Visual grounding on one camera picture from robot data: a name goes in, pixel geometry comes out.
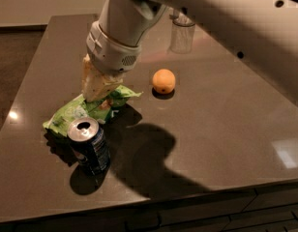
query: orange fruit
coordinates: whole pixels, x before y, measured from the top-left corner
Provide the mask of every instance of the orange fruit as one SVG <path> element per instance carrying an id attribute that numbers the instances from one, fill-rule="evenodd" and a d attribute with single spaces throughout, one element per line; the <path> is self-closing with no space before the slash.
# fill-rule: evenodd
<path id="1" fill-rule="evenodd" d="M 153 75 L 152 84 L 155 91 L 159 94 L 166 95 L 174 90 L 176 77 L 170 70 L 160 69 Z"/>

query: table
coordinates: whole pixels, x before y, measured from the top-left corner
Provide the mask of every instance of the table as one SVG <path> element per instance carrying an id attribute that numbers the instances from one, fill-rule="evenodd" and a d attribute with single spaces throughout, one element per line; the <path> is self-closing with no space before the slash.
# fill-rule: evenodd
<path id="1" fill-rule="evenodd" d="M 255 187 L 298 180 L 298 107 L 198 27 L 193 51 L 173 53 L 169 14 L 124 79 L 143 94 L 104 126 L 111 166 L 97 189 L 51 153 L 42 123 L 79 95 L 98 17 L 51 19 L 0 131 L 0 222 L 249 189 L 242 211 Z M 152 92 L 160 68 L 177 78 L 168 99 Z"/>

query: crumpled wrapper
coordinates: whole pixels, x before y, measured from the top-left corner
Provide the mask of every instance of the crumpled wrapper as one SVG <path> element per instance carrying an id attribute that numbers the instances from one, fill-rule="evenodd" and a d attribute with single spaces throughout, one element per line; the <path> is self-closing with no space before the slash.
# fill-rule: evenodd
<path id="1" fill-rule="evenodd" d="M 92 117 L 100 124 L 104 124 L 119 112 L 129 98 L 140 95 L 141 93 L 135 93 L 123 85 L 98 101 L 87 102 L 81 94 L 57 110 L 49 121 L 43 123 L 43 127 L 58 138 L 65 138 L 73 120 Z"/>

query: can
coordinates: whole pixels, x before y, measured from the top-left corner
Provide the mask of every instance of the can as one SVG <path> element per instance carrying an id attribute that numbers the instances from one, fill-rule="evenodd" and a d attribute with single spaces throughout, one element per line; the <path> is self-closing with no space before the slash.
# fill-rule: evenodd
<path id="1" fill-rule="evenodd" d="M 110 164 L 110 153 L 105 142 L 104 130 L 90 117 L 72 121 L 68 128 L 70 146 L 83 172 L 97 175 Z"/>

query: can label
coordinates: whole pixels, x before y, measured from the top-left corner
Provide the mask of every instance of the can label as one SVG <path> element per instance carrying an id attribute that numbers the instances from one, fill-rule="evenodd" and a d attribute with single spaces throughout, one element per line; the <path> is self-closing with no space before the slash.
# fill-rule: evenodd
<path id="1" fill-rule="evenodd" d="M 71 122 L 68 137 L 70 145 L 83 171 L 89 175 L 103 172 L 110 163 L 110 153 L 104 131 L 92 118 Z"/>

